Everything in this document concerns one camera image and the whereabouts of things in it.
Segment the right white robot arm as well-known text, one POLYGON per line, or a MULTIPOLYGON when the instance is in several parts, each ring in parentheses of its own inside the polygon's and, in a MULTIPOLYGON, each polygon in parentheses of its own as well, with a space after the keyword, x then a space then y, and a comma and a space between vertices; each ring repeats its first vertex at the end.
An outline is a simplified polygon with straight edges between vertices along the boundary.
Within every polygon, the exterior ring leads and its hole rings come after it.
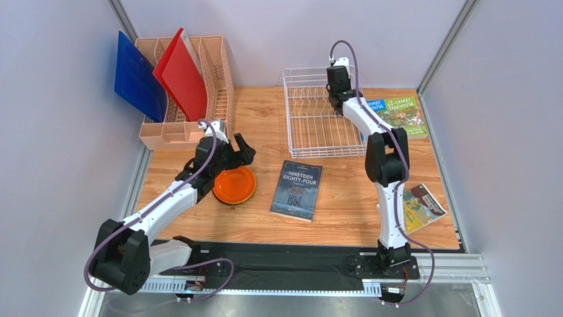
POLYGON ((409 177, 408 137, 403 128, 385 123, 358 89, 352 88, 349 68, 340 62, 331 64, 326 69, 326 89, 334 111, 350 120, 366 139, 365 171, 375 184, 381 218, 376 264, 380 271, 389 271, 411 258, 403 215, 409 177))

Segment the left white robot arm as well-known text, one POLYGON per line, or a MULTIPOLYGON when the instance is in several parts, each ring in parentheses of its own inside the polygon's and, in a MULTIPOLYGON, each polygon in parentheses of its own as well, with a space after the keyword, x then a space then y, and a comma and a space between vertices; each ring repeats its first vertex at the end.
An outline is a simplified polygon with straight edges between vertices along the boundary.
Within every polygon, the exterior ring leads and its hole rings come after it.
POLYGON ((201 138, 194 157, 157 199, 125 219, 101 224, 83 272, 91 289, 133 295, 153 275, 193 267, 189 260, 194 241, 183 236, 160 245, 154 241, 180 214, 201 202, 222 172, 253 163, 256 150, 240 133, 234 138, 237 150, 228 139, 210 134, 201 138))

